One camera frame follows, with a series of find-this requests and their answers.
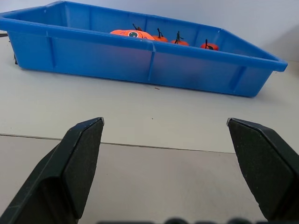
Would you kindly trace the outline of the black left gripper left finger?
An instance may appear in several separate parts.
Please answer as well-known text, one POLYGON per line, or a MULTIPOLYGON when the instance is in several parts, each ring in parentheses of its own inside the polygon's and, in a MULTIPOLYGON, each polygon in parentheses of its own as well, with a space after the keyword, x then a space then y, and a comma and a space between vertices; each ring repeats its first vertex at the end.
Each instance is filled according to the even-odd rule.
POLYGON ((78 224, 94 179, 104 120, 83 121, 35 166, 0 224, 78 224))

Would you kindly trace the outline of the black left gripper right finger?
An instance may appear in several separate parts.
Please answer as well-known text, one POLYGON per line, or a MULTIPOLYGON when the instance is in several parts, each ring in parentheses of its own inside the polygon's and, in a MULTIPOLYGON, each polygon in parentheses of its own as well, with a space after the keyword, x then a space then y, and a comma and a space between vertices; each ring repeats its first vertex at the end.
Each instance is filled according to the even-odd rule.
POLYGON ((299 155, 273 129, 227 120, 242 175, 268 221, 299 221, 299 155))

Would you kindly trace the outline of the small orange tangerine toy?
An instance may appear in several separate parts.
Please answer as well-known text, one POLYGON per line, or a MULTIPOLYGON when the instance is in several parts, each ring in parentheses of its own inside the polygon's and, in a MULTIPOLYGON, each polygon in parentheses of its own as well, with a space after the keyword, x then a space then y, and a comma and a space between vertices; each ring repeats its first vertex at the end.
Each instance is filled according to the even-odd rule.
POLYGON ((157 28, 158 35, 153 35, 152 37, 154 40, 159 41, 159 42, 168 42, 168 39, 164 37, 163 33, 160 31, 159 28, 157 28))
POLYGON ((180 31, 177 32, 176 39, 172 40, 171 43, 184 45, 184 46, 189 46, 189 43, 184 41, 184 39, 180 36, 180 31))
POLYGON ((209 42, 208 42, 208 39, 206 39, 206 40, 205 40, 205 43, 203 43, 200 47, 201 47, 202 49, 210 49, 210 50, 216 50, 216 51, 219 50, 218 45, 213 44, 213 43, 209 43, 209 42))

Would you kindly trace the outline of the blue plastic bin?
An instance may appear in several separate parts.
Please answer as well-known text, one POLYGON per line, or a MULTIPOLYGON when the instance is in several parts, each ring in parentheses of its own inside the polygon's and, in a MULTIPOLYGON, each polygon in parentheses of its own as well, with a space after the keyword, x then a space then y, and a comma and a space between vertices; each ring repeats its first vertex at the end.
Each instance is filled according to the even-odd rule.
POLYGON ((0 13, 18 65, 128 82, 256 96, 287 62, 217 27, 75 2, 0 13), (157 28, 168 42, 110 34, 157 28), (177 32, 189 46, 173 44, 177 32), (219 50, 202 49, 208 39, 219 50))

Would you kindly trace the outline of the orange fish toy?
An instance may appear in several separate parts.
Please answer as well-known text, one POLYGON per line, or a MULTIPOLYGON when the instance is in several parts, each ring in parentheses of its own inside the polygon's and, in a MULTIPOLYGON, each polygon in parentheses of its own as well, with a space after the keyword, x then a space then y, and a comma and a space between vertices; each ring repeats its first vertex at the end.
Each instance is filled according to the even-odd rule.
POLYGON ((155 40, 153 36, 148 34, 147 32, 140 31, 140 30, 114 30, 111 31, 110 34, 114 35, 121 35, 125 37, 134 37, 140 39, 147 39, 147 40, 155 40))

